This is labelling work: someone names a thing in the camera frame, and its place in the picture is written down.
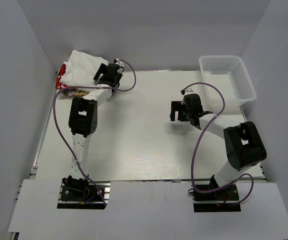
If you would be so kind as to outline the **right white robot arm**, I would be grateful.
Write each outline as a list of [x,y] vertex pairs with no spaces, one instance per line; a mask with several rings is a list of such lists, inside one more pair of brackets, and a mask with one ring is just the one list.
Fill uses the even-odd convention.
[[252,121],[234,122],[203,110],[198,94],[185,95],[181,101],[170,104],[170,120],[189,122],[201,130],[191,160],[191,181],[194,178],[194,163],[198,147],[205,132],[212,133],[224,140],[227,161],[223,167],[210,178],[209,189],[201,190],[196,186],[194,191],[199,194],[210,194],[220,200],[228,193],[228,188],[245,176],[248,169],[267,158],[267,152],[256,125]]

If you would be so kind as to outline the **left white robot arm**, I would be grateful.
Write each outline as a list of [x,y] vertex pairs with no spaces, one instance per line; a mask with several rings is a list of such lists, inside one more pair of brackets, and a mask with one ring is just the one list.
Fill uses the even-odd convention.
[[98,107],[120,86],[123,70],[124,65],[117,60],[108,65],[102,63],[93,78],[99,89],[72,99],[68,126],[72,133],[74,156],[69,175],[74,179],[88,176],[89,145],[98,125]]

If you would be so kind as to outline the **white green raglan t-shirt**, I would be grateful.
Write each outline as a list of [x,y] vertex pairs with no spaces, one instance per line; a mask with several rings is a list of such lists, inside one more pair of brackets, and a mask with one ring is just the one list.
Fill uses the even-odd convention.
[[67,62],[65,62],[65,73],[59,80],[66,86],[84,86],[95,87],[94,76],[99,70],[101,64],[108,65],[108,61],[99,56],[74,49]]

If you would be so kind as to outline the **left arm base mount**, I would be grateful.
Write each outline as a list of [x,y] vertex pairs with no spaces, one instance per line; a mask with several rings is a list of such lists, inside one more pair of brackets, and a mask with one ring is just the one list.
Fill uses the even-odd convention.
[[110,196],[110,183],[100,182],[97,187],[86,179],[75,179],[71,176],[61,181],[58,209],[71,210],[104,210]]

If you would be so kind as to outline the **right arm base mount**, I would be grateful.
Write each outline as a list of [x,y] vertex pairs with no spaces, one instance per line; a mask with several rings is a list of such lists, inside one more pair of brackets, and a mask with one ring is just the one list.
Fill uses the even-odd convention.
[[195,213],[234,213],[241,212],[239,194],[235,185],[224,190],[199,193],[193,188],[188,190],[193,199]]

